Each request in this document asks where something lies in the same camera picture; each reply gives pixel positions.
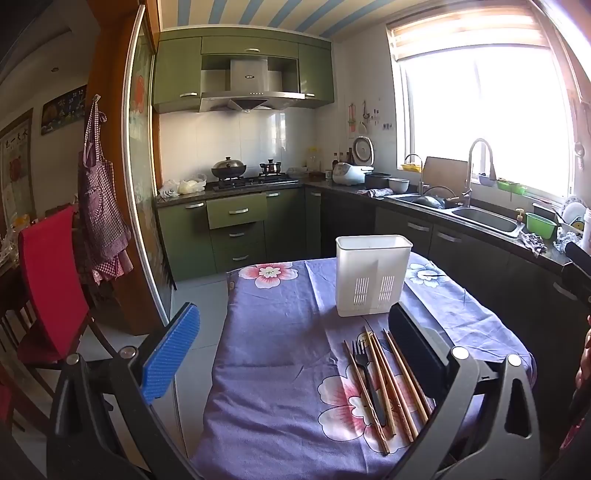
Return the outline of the person right hand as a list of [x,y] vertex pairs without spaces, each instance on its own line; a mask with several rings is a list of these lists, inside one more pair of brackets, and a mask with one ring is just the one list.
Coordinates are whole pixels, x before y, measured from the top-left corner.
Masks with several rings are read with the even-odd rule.
[[580,390],[591,376],[591,316],[587,317],[589,329],[585,335],[584,347],[580,358],[579,369],[575,376],[575,385]]

